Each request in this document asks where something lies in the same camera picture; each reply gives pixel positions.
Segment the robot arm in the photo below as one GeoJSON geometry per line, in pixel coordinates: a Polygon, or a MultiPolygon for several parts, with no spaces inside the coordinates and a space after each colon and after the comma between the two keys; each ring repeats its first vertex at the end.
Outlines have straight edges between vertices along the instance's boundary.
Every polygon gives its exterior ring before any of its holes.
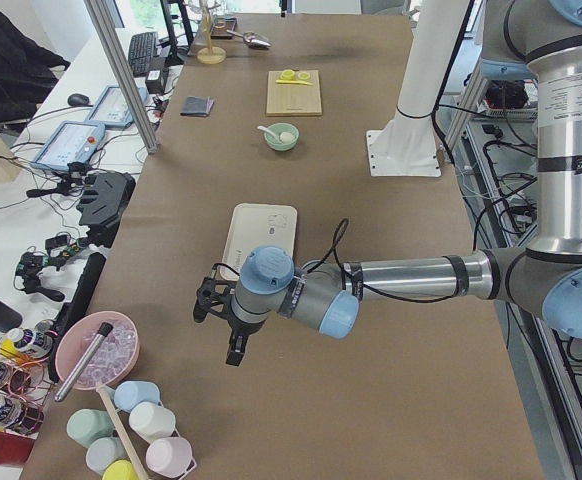
{"type": "Polygon", "coordinates": [[[227,361],[271,313],[324,335],[351,331],[364,298],[435,303],[473,295],[514,304],[582,339],[582,1],[491,1],[482,71],[538,82],[537,231],[523,247],[475,249],[460,257],[297,267],[281,248],[260,246],[234,281],[207,276],[193,317],[225,320],[227,361]]]}

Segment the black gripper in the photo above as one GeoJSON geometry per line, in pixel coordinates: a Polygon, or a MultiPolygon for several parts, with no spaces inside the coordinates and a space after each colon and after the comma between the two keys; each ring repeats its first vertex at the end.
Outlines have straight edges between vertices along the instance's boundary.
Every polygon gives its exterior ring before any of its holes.
{"type": "Polygon", "coordinates": [[[226,355],[226,364],[239,366],[245,356],[248,338],[265,324],[265,318],[255,322],[247,321],[246,315],[237,315],[232,307],[235,298],[236,281],[218,280],[217,270],[227,267],[232,273],[237,271],[225,263],[214,263],[211,272],[205,276],[196,291],[193,319],[196,323],[205,321],[208,314],[225,320],[231,327],[231,335],[226,355]]]}

